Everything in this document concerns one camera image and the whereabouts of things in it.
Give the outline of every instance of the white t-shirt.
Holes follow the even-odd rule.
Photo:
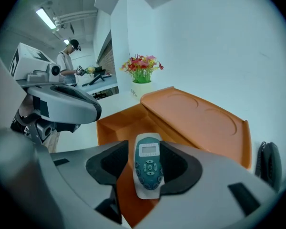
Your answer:
[[[61,67],[62,71],[72,71],[74,70],[71,57],[64,52],[60,52],[57,55],[56,63]],[[76,78],[74,74],[66,75],[63,79],[66,84],[76,84]]]

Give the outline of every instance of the orange plastic panel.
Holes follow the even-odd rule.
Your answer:
[[[145,94],[141,103],[192,146],[231,158],[247,169],[251,167],[247,121],[174,87]]]

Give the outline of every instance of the white counter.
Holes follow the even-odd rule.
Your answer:
[[[130,108],[139,101],[130,92],[120,93],[98,100],[102,107],[103,119],[109,115]],[[56,152],[73,151],[98,145],[96,122],[81,125],[74,133],[63,131],[57,143]]]

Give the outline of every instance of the flower pot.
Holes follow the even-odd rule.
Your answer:
[[[151,93],[154,91],[153,83],[134,83],[132,82],[131,92],[132,95],[140,101],[144,94]]]

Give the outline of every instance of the ceiling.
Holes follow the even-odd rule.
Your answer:
[[[77,39],[80,44],[92,47],[97,9],[95,0],[18,0],[0,30],[0,55],[3,61],[10,62],[19,42],[37,47],[50,57],[55,57],[65,44],[64,39]],[[44,8],[49,17],[94,10],[89,17],[65,24],[69,29],[51,30],[36,11]]]

